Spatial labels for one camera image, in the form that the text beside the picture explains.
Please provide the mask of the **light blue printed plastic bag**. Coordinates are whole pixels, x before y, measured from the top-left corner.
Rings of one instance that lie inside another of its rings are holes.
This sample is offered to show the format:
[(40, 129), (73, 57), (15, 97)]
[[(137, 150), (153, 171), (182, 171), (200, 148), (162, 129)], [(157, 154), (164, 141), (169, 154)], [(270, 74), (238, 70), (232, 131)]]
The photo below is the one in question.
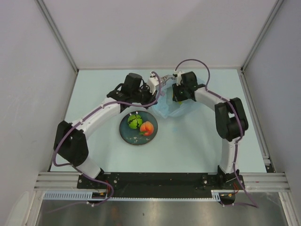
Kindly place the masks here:
[(192, 111), (199, 109), (202, 104), (199, 102), (194, 102), (191, 99), (183, 101), (182, 105), (178, 102), (174, 102), (172, 85), (176, 83), (176, 78), (172, 75), (166, 75), (161, 77), (162, 88), (158, 103), (151, 107), (152, 111), (162, 118), (166, 119), (168, 117), (180, 117), (186, 115)]

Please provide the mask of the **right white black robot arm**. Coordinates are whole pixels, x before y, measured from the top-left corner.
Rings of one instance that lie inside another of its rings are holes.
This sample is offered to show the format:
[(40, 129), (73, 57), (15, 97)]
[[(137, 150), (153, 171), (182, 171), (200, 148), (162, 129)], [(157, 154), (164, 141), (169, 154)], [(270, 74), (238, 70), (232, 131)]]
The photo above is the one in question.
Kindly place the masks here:
[(241, 99), (226, 99), (212, 91), (207, 84), (199, 84), (194, 72), (177, 72), (173, 75), (173, 101), (191, 99), (200, 102), (214, 111), (215, 126), (222, 139), (222, 158), (217, 167), (216, 184), (228, 189), (239, 179), (237, 167), (238, 145), (248, 130), (248, 121)]

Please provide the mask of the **green fake watermelon ball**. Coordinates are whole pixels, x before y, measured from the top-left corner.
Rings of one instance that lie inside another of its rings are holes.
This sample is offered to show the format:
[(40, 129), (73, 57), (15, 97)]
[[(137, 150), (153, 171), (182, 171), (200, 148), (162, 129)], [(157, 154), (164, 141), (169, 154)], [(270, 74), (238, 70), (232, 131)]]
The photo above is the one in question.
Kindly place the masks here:
[(128, 117), (127, 124), (131, 129), (139, 129), (143, 123), (143, 119), (138, 114), (132, 114)]

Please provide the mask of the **orange fake peach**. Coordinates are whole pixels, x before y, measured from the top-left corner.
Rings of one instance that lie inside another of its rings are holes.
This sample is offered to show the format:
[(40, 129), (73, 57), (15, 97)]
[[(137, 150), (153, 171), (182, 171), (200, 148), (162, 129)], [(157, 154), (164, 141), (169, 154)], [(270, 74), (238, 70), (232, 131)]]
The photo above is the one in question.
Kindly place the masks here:
[(139, 134), (143, 136), (150, 136), (153, 134), (153, 132), (154, 132), (153, 124), (149, 121), (146, 121), (141, 125)]

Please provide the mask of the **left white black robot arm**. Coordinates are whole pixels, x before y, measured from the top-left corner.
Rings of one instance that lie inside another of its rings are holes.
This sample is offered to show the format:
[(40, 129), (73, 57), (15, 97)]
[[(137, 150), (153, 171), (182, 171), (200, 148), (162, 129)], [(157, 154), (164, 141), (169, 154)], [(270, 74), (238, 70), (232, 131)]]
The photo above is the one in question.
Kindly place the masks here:
[(160, 77), (154, 71), (150, 78), (144, 82), (142, 76), (129, 73), (124, 82), (107, 94), (101, 104), (87, 115), (74, 122), (62, 121), (58, 124), (53, 164), (56, 156), (60, 155), (67, 163), (87, 176), (87, 182), (93, 188), (103, 185), (104, 171), (90, 157), (87, 145), (88, 138), (108, 119), (123, 112), (130, 106), (148, 108), (157, 103), (161, 92)]

